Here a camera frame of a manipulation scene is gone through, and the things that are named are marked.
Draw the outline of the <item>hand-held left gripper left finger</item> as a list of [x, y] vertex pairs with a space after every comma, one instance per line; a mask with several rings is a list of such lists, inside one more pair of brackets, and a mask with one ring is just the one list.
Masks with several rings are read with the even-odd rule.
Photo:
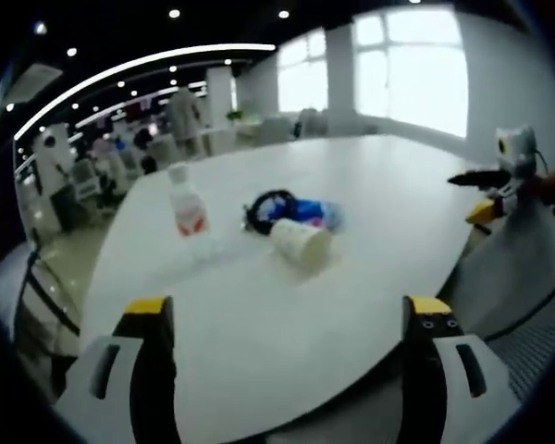
[[179, 443], [174, 348], [172, 299], [130, 303], [68, 369], [57, 413], [82, 443]]

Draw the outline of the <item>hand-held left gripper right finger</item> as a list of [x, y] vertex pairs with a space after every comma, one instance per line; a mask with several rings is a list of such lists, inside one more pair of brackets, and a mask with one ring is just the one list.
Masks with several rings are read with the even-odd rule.
[[517, 412], [507, 365], [436, 297], [405, 296], [400, 443], [486, 443]]

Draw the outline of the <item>person's right hand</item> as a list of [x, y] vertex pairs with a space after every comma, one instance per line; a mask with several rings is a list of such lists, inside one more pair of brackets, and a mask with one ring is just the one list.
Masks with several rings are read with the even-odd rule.
[[536, 197], [546, 205], [555, 205], [555, 171], [546, 176], [534, 175], [524, 185], [524, 194]]

